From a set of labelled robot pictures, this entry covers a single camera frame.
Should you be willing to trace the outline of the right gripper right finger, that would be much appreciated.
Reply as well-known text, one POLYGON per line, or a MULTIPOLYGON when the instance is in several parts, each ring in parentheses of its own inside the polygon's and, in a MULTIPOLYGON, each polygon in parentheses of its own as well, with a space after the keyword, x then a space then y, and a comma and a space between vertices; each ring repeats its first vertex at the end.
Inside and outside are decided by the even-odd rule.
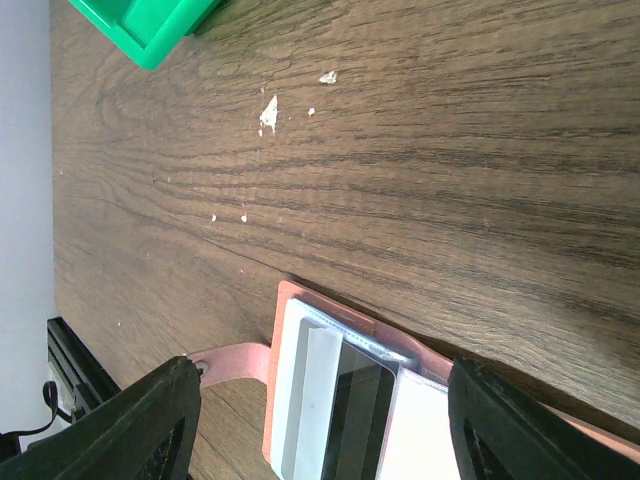
POLYGON ((462 479, 626 479, 628 458, 470 359, 454 361, 448 413, 462 479))

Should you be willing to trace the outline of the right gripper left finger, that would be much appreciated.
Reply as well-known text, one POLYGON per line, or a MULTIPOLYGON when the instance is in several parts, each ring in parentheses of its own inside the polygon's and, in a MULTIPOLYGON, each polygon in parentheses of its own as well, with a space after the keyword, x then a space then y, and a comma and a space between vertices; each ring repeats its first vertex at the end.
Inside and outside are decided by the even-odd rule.
POLYGON ((3 479, 188 479, 200 375, 173 357, 63 431, 1 464, 3 479))

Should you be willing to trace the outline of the black credit card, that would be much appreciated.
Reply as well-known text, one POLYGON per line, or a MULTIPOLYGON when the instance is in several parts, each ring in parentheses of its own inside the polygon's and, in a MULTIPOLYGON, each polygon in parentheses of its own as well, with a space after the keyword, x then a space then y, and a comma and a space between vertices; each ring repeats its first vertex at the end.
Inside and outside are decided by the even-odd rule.
POLYGON ((281 479, 373 479, 399 365, 382 344, 334 322, 283 331, 271 463, 281 479))

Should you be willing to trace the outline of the pink leather card holder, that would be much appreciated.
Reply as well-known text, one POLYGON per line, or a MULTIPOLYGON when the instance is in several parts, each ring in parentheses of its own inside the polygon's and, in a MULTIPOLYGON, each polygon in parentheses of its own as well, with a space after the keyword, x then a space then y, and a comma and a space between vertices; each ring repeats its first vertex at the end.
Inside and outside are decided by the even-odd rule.
POLYGON ((639 448, 482 364, 300 284, 270 344, 193 355, 202 383, 267 387, 262 452, 281 479, 635 479, 639 448))

